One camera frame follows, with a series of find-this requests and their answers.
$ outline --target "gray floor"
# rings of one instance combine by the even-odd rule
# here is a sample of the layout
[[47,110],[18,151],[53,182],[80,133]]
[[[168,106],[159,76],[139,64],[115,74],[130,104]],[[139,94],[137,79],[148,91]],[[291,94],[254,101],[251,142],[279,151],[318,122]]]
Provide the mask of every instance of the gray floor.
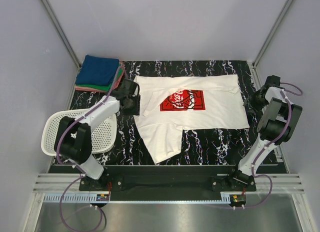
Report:
[[[248,204],[265,195],[248,195]],[[65,218],[84,204],[63,204]],[[229,210],[225,205],[134,205],[109,204],[103,207],[107,216],[104,232],[301,232],[291,196],[272,195],[260,207]],[[85,209],[67,222],[77,230],[96,226],[99,213]],[[44,203],[36,232],[67,232],[59,217],[59,205]]]

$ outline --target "plastic basket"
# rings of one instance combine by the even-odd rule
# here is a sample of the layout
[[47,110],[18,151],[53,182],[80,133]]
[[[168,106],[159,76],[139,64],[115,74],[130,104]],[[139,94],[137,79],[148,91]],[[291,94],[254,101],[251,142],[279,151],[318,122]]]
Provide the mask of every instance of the plastic basket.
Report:
[[[52,116],[46,121],[42,139],[41,139],[41,149],[49,156],[56,156],[54,150],[56,136],[58,132],[59,122],[62,117],[68,116],[75,118],[83,114],[87,109],[80,110],[70,110],[70,111],[60,111]],[[117,134],[117,118],[116,115],[109,116],[102,122],[92,133],[92,154],[103,153],[111,150],[114,145]]]

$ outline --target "coca-cola logo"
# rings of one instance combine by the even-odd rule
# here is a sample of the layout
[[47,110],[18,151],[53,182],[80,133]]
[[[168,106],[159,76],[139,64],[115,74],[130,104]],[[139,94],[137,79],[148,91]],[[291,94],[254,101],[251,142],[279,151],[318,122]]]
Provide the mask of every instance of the coca-cola logo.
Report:
[[205,110],[203,91],[177,91],[160,105],[160,111]]

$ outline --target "black marble table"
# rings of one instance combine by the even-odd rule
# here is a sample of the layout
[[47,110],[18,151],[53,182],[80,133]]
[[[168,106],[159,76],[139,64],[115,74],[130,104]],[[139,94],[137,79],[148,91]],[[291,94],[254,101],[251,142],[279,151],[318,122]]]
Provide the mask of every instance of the black marble table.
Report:
[[[237,74],[243,100],[255,92],[246,61],[125,61],[129,79],[140,76],[219,76]],[[76,91],[70,109],[89,108],[103,93]],[[181,153],[159,165],[227,165],[243,158],[257,138],[262,112],[248,115],[249,129],[186,130],[182,135]],[[133,116],[117,117],[116,140],[106,153],[96,154],[102,165],[154,165],[135,125]],[[264,164],[277,164],[274,153]]]

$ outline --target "folded clothes stack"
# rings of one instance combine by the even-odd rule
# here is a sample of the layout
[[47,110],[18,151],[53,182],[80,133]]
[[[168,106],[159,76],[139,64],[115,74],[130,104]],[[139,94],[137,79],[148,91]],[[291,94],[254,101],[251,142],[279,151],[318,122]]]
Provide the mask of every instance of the folded clothes stack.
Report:
[[[87,55],[76,77],[75,89],[78,91],[107,92],[111,88],[119,67],[123,67],[123,63],[119,62],[118,59]],[[124,73],[122,68],[119,69],[113,89],[118,87]]]

